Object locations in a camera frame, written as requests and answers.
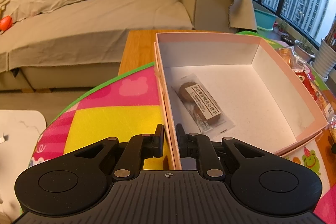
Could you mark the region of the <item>brown cookie clear packet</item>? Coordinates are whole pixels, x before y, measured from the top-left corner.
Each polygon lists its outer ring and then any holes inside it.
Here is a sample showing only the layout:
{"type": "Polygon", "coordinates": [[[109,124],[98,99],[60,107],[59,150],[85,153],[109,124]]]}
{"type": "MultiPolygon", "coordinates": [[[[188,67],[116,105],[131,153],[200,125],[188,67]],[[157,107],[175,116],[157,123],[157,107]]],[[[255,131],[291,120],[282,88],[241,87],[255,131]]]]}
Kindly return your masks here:
{"type": "Polygon", "coordinates": [[[209,138],[234,128],[235,124],[195,74],[173,81],[171,88],[186,108],[199,131],[209,138]]]}

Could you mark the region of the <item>pink cardboard box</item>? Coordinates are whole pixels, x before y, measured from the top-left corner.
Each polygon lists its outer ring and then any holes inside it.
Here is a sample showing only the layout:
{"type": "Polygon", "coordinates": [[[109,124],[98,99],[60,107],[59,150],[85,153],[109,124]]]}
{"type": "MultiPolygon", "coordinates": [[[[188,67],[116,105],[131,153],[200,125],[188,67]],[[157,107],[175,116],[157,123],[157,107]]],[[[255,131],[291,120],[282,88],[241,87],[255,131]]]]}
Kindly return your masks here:
{"type": "Polygon", "coordinates": [[[203,84],[228,118],[210,134],[214,141],[233,137],[281,156],[314,139],[327,126],[301,80],[261,37],[167,32],[157,34],[154,48],[175,169],[184,168],[175,125],[199,132],[177,95],[186,82],[203,84]]]}

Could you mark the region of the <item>colourful cartoon play mat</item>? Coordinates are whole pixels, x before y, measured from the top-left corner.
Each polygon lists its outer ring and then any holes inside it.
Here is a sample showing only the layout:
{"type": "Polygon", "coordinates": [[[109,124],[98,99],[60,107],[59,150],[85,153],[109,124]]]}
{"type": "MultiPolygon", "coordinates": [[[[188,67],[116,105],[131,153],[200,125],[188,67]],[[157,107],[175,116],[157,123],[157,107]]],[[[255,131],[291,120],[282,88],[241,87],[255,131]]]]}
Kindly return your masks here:
{"type": "Polygon", "coordinates": [[[48,126],[15,182],[17,223],[335,223],[327,126],[281,156],[247,143],[265,156],[244,161],[231,178],[202,178],[189,157],[175,169],[155,64],[90,90],[48,126]],[[158,124],[163,156],[146,159],[131,180],[112,180],[75,156],[109,137],[153,134],[158,124]]]}

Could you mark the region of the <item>red snack bag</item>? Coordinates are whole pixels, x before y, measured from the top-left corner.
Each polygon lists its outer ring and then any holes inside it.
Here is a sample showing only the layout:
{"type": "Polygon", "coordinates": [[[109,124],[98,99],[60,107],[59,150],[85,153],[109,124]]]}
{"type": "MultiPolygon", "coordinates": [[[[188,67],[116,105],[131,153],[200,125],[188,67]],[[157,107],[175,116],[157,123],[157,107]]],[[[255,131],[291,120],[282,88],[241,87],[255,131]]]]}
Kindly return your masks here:
{"type": "Polygon", "coordinates": [[[322,94],[318,86],[309,78],[309,76],[302,70],[294,70],[295,74],[305,85],[306,89],[309,91],[318,107],[322,111],[323,115],[327,121],[331,121],[331,118],[334,115],[334,109],[331,106],[327,98],[322,94]]]}

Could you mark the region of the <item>beige covered sofa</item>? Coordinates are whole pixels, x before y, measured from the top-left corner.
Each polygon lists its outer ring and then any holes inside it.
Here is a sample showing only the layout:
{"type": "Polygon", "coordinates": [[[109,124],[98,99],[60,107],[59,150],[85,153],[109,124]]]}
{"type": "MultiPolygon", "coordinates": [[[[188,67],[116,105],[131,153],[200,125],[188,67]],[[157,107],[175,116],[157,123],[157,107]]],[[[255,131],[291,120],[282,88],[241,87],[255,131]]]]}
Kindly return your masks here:
{"type": "Polygon", "coordinates": [[[93,87],[113,78],[134,30],[256,30],[252,0],[1,0],[1,90],[93,87]]]}

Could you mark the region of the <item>white ribbed plant pot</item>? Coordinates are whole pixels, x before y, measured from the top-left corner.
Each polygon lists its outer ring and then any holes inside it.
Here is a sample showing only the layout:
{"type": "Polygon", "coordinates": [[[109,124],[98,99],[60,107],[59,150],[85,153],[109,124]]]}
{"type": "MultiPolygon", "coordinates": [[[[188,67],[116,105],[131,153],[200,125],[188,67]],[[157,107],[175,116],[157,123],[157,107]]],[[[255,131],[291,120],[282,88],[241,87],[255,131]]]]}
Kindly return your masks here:
{"type": "Polygon", "coordinates": [[[335,66],[335,61],[335,50],[322,39],[312,67],[323,79],[328,79],[329,73],[335,66]]]}

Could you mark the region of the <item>teal plastic bucket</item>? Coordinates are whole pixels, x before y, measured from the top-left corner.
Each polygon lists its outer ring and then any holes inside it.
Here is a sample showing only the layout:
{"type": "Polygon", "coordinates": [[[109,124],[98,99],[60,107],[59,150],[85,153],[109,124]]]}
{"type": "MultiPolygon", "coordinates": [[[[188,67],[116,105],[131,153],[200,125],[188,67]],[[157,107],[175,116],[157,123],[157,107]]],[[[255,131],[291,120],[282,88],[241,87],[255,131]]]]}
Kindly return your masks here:
{"type": "Polygon", "coordinates": [[[254,12],[255,12],[256,24],[258,27],[267,30],[273,28],[273,25],[276,21],[276,15],[258,9],[254,9],[254,12]]]}

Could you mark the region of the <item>orange ball toy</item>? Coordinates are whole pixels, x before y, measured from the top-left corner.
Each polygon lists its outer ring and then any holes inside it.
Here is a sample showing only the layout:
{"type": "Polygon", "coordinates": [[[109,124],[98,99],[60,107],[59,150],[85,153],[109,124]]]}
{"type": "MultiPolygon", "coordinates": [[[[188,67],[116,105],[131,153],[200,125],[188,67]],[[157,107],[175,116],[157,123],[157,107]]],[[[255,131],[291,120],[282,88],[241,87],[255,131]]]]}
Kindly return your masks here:
{"type": "Polygon", "coordinates": [[[0,30],[7,31],[13,25],[13,19],[11,16],[5,16],[0,20],[0,30]]]}

